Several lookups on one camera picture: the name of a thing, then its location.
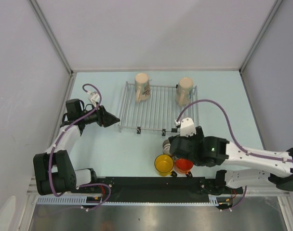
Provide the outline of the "silver wire dish rack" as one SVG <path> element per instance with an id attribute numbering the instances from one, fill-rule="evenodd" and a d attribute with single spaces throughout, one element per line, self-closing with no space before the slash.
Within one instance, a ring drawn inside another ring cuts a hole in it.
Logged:
<path id="1" fill-rule="evenodd" d="M 150 97 L 145 101 L 135 101 L 135 86 L 125 83 L 120 113 L 119 130 L 132 129 L 138 135 L 142 131 L 158 131 L 162 136 L 179 133 L 174 121 L 184 106 L 180 107 L 176 99 L 177 86 L 151 85 Z"/>

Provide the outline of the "beige plain mug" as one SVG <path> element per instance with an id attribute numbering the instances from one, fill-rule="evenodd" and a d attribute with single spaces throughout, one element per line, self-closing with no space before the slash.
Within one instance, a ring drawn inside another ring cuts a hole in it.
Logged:
<path id="1" fill-rule="evenodd" d="M 183 77 L 179 80 L 176 88 L 175 100 L 179 107 L 188 105 L 192 100 L 193 80 L 189 77 Z"/>

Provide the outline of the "beige decorated mug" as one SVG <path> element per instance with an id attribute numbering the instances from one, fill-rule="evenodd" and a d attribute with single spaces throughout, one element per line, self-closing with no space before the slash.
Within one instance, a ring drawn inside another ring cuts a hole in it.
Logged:
<path id="1" fill-rule="evenodd" d="M 150 97 L 150 79 L 146 73 L 135 76 L 135 102 L 147 100 Z"/>

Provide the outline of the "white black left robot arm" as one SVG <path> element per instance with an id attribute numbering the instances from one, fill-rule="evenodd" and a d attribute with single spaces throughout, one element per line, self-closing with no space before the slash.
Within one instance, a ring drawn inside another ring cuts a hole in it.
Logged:
<path id="1" fill-rule="evenodd" d="M 83 101 L 79 99 L 66 101 L 67 112 L 63 115 L 57 138 L 44 153 L 36 154 L 33 158 L 40 195 L 77 193 L 80 186 L 90 193 L 98 189 L 99 181 L 93 168 L 75 170 L 69 153 L 86 125 L 97 123 L 106 128 L 119 123 L 120 119 L 102 105 L 93 106 L 90 111 L 83 109 L 83 106 Z"/>

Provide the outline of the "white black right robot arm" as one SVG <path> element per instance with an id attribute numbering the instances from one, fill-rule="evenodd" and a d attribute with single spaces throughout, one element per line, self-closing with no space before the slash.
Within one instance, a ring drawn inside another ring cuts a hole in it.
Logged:
<path id="1" fill-rule="evenodd" d="M 220 170 L 216 173 L 215 189 L 226 193 L 231 188 L 250 185 L 274 185 L 293 192 L 293 148 L 284 152 L 241 147 L 224 138 L 205 137 L 200 126 L 192 136 L 171 136 L 170 153 L 191 161 L 198 167 L 236 165 L 240 171 Z"/>

